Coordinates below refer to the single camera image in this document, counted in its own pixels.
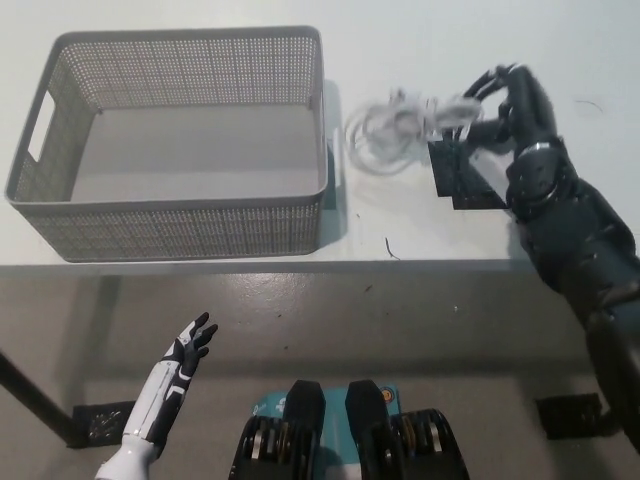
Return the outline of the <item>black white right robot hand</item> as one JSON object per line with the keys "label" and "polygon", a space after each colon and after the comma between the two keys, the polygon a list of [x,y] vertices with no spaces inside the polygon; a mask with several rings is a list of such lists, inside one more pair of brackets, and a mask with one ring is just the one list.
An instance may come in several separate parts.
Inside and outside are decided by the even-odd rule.
{"label": "black white right robot hand", "polygon": [[554,143],[558,139],[551,101],[524,64],[499,65],[488,70],[463,97],[482,102],[500,90],[505,90],[507,96],[498,107],[498,116],[471,123],[466,137],[470,147],[505,152],[509,146],[518,156],[537,143]]}

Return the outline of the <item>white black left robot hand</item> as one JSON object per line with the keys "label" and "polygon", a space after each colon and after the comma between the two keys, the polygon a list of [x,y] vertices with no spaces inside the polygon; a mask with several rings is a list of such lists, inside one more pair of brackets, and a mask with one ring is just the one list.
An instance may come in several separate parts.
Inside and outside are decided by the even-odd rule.
{"label": "white black left robot hand", "polygon": [[138,438],[162,450],[200,360],[209,353],[217,324],[204,312],[173,340],[151,370],[131,411],[123,438]]}

